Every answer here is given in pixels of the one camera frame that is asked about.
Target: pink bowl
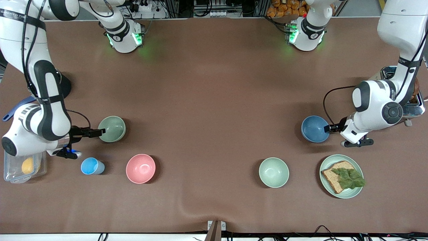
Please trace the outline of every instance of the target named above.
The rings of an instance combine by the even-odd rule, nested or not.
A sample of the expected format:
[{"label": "pink bowl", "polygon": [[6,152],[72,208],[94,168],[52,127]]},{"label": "pink bowl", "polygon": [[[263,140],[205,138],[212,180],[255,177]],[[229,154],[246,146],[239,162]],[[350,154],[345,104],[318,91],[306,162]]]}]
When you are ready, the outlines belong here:
[{"label": "pink bowl", "polygon": [[153,158],[146,154],[133,156],[126,165],[126,176],[136,184],[148,182],[155,174],[156,165]]}]

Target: green leafy vegetable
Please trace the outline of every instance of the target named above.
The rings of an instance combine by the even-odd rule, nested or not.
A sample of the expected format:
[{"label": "green leafy vegetable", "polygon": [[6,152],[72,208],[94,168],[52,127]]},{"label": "green leafy vegetable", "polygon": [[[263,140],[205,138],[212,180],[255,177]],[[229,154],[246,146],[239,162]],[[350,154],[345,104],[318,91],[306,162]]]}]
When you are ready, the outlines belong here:
[{"label": "green leafy vegetable", "polygon": [[354,189],[356,187],[363,187],[366,184],[366,181],[355,169],[345,169],[341,167],[337,169],[333,168],[331,171],[339,175],[338,182],[343,189]]}]

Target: green bowl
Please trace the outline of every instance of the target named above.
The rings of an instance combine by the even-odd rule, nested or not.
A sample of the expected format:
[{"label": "green bowl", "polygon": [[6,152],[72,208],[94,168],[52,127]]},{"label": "green bowl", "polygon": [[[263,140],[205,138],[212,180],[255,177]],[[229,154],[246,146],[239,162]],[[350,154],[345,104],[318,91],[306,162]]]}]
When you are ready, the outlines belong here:
[{"label": "green bowl", "polygon": [[100,136],[104,142],[116,142],[125,135],[125,122],[119,116],[109,116],[101,121],[98,129],[106,129],[106,132]]},{"label": "green bowl", "polygon": [[288,181],[290,172],[283,160],[269,157],[260,164],[259,176],[266,186],[278,188],[284,186]]},{"label": "green bowl", "polygon": [[324,186],[324,188],[327,190],[327,192],[329,192],[331,195],[333,195],[335,197],[342,198],[342,199],[353,198],[361,192],[361,190],[363,189],[362,187],[356,187],[354,189],[347,188],[347,189],[343,190],[341,193],[337,194],[334,192],[333,188],[330,186],[330,183],[327,181],[327,179],[324,177],[324,175],[322,175],[322,171],[329,169],[335,163],[338,163],[340,161],[349,162],[355,168],[355,170],[364,178],[363,171],[361,170],[360,166],[354,160],[352,160],[350,157],[347,157],[345,155],[335,154],[335,155],[331,155],[331,156],[327,157],[321,163],[321,167],[320,167],[321,183]]}]

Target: clear plastic container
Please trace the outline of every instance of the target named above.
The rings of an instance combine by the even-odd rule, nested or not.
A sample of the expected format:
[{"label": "clear plastic container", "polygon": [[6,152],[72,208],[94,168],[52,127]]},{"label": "clear plastic container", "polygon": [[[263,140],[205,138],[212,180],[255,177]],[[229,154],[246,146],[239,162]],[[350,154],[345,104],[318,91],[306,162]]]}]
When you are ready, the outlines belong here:
[{"label": "clear plastic container", "polygon": [[24,183],[30,178],[46,174],[46,152],[32,156],[14,157],[4,152],[4,180]]}]

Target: blue bowl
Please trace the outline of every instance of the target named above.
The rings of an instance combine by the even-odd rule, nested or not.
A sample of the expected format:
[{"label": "blue bowl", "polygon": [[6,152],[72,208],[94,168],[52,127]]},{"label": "blue bowl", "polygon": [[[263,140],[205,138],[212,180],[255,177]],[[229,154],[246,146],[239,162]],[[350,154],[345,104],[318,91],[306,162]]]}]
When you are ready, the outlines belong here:
[{"label": "blue bowl", "polygon": [[303,137],[314,143],[320,143],[327,140],[329,133],[324,132],[324,126],[327,126],[328,123],[321,117],[317,115],[311,115],[306,117],[302,122],[302,135]]}]

